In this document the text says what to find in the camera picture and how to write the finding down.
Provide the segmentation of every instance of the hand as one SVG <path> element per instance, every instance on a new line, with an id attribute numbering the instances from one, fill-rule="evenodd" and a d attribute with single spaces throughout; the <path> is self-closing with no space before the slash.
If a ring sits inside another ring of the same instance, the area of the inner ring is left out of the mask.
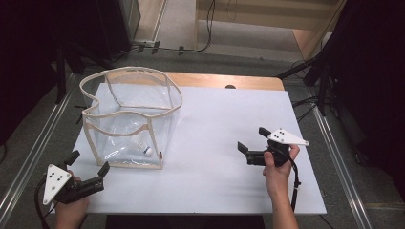
<path id="1" fill-rule="evenodd" d="M 297 145 L 290 145 L 289 156 L 295 159 L 300 152 Z M 263 170 L 263 176 L 266 176 L 267 192 L 271 199 L 280 195 L 288 194 L 288 177 L 291 171 L 291 162 L 287 161 L 281 167 L 275 167 L 274 158 L 271 152 L 265 152 L 266 167 Z"/>
<path id="2" fill-rule="evenodd" d="M 86 216 L 89 199 L 82 198 L 70 204 L 58 202 L 55 208 L 56 211 L 56 229 L 77 229 Z"/>

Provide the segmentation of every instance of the white tabletop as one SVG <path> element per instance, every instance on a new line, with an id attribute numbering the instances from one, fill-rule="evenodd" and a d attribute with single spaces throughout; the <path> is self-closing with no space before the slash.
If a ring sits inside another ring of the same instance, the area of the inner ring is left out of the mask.
<path id="1" fill-rule="evenodd" d="M 183 105 L 162 170 L 111 168 L 105 190 L 90 196 L 89 213 L 265 214 L 271 213 L 262 166 L 247 165 L 237 150 L 264 150 L 259 127 L 284 128 L 301 136 L 287 92 L 181 87 Z M 302 181 L 295 213 L 325 214 L 307 148 L 296 158 Z M 100 169 L 83 133 L 71 169 L 83 180 Z M 289 179 L 292 194 L 294 173 Z"/>

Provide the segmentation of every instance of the forearm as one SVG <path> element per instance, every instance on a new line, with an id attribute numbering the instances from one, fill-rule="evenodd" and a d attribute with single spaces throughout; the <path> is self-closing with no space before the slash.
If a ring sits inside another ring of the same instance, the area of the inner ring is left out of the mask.
<path id="1" fill-rule="evenodd" d="M 273 228 L 298 228 L 297 220 L 289 203 L 288 193 L 285 192 L 282 195 L 272 197 L 271 199 L 273 206 Z"/>

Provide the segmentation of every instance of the clear bag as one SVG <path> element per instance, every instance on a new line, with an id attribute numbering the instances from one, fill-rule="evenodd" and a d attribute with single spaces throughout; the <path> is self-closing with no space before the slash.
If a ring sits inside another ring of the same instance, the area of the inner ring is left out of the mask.
<path id="1" fill-rule="evenodd" d="M 83 129 L 98 165 L 162 169 L 182 96 L 166 73 L 126 67 L 80 82 Z"/>

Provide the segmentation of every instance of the white mounting plate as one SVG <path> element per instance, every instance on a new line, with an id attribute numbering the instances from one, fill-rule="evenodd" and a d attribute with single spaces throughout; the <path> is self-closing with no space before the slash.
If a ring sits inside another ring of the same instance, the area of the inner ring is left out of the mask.
<path id="1" fill-rule="evenodd" d="M 49 204 L 71 177 L 70 173 L 50 164 L 48 166 L 47 182 L 45 183 L 43 204 Z"/>
<path id="2" fill-rule="evenodd" d="M 293 145 L 306 145 L 309 146 L 309 142 L 300 138 L 292 133 L 280 128 L 277 131 L 274 131 L 267 137 L 270 140 L 279 142 L 282 144 L 293 144 Z"/>

